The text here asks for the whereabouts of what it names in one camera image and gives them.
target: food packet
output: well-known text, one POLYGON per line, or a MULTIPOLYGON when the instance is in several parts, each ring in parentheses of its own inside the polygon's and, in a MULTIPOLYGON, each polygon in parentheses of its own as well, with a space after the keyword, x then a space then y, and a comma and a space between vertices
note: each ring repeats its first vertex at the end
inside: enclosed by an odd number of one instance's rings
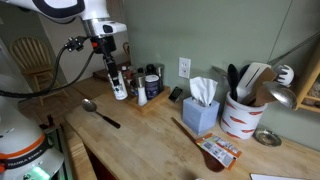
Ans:
POLYGON ((196 143, 215 157, 228 170, 231 170, 232 166, 242 153, 231 143, 212 133, 198 139, 196 143))

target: blue tissue box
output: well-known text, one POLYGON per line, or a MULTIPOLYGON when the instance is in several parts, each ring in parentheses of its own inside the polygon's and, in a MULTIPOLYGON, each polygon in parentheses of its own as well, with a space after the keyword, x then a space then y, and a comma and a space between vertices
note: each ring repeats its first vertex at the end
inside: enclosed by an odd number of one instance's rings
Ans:
POLYGON ((213 100, 210 107, 202 107, 189 97, 183 100, 182 121, 199 136, 216 124, 219 105, 213 100))

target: electrical outlet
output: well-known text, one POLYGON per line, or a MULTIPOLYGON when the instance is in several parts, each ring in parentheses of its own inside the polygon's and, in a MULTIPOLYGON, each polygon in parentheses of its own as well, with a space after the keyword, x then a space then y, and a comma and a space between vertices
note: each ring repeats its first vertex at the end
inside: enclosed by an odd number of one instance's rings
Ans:
POLYGON ((179 76, 189 79, 191 59, 179 57, 179 76))

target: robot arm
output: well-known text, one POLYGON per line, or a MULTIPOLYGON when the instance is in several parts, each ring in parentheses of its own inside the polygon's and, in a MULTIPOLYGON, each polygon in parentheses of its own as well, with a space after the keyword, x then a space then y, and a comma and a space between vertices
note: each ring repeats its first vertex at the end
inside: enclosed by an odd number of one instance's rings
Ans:
POLYGON ((36 11, 57 23, 80 17, 86 35, 97 54, 103 54, 113 84, 119 84, 118 71, 111 55, 116 50, 113 34, 127 30, 125 24, 109 20, 106 0, 0 0, 36 11))

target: kitchen counter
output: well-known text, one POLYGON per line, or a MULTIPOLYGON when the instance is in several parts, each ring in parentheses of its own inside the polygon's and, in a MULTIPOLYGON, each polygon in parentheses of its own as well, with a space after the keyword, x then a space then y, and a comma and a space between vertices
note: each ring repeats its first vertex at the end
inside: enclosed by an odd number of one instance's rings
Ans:
POLYGON ((320 177, 320 152, 285 138, 280 147, 267 147, 253 138, 235 139, 221 130, 218 121, 209 132, 234 144, 242 155, 231 171, 214 173, 205 166, 199 149, 171 120, 175 117, 186 127, 181 121, 181 103, 165 99, 147 114, 141 114, 126 100, 117 101, 111 88, 93 101, 98 112, 119 122, 121 128, 114 128, 81 106, 65 119, 117 179, 250 179, 250 173, 320 177))

